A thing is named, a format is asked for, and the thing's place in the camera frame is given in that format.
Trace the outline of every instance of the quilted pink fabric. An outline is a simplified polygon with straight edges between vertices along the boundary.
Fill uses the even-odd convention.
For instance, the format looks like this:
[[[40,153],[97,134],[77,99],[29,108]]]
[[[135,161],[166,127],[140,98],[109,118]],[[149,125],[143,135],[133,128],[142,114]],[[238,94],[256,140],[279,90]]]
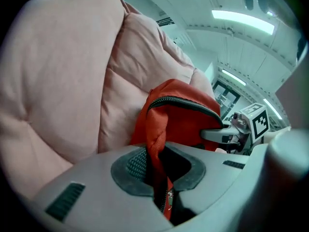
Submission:
[[[149,91],[206,76],[152,19],[122,0],[31,0],[0,54],[0,156],[31,198],[92,154],[129,143]]]

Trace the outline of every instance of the red backpack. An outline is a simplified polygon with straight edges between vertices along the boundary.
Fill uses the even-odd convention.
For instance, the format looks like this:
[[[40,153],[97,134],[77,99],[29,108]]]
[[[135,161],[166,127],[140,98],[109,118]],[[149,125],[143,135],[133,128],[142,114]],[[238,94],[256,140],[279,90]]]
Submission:
[[[166,141],[215,151],[218,143],[200,137],[202,129],[222,129],[219,104],[206,93],[177,79],[170,79],[149,92],[140,112],[131,144],[145,143],[153,166],[154,200],[162,182],[167,178],[159,153]],[[170,219],[168,197],[164,215]]]

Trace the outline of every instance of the fluorescent light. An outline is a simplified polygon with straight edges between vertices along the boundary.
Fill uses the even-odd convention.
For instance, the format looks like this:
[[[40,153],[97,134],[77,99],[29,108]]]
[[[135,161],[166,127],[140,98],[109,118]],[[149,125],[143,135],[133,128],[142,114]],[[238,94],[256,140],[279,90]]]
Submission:
[[[266,33],[272,34],[274,32],[275,26],[266,22],[262,21],[258,18],[255,18],[253,16],[249,16],[246,14],[240,14],[236,12],[230,12],[230,11],[223,11],[223,10],[213,10],[212,15],[216,19],[224,19],[224,20],[230,20],[230,21],[237,21],[252,27],[255,27],[257,29],[260,29]]]
[[[235,77],[234,75],[232,75],[230,72],[227,72],[226,70],[222,69],[222,72],[224,74],[229,75],[230,77],[234,78],[236,81],[239,81],[241,84],[243,84],[244,86],[246,86],[246,83],[241,81],[238,77]]]
[[[268,102],[268,100],[264,99],[265,103],[271,108],[272,111],[278,116],[279,119],[282,119],[279,113],[276,111],[276,109]]]

